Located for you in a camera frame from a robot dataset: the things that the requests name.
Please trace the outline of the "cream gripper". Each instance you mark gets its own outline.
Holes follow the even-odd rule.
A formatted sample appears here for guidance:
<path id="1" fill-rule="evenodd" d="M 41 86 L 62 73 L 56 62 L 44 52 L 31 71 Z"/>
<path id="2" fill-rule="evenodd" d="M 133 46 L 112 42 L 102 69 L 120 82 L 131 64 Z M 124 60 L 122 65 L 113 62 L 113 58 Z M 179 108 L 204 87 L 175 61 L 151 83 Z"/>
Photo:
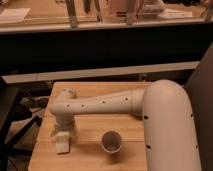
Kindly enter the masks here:
<path id="1" fill-rule="evenodd" d="M 72 133 L 75 128 L 74 124 L 69 124 L 69 125 L 59 125 L 55 123 L 53 125 L 53 130 L 51 132 L 51 136 L 54 137 L 56 136 L 59 132 L 69 132 Z"/>

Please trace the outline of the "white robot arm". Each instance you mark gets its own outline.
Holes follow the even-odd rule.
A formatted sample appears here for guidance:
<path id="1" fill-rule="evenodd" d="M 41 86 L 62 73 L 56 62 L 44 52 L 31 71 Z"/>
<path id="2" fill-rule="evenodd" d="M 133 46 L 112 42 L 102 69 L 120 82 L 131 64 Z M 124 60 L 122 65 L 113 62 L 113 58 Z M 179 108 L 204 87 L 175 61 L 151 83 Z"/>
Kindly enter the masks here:
<path id="1" fill-rule="evenodd" d="M 60 92 L 50 111 L 58 131 L 71 128 L 71 118 L 82 114 L 131 114 L 143 119 L 148 171 L 202 171 L 194 114 L 184 88 L 158 80 L 145 89 L 78 98 Z"/>

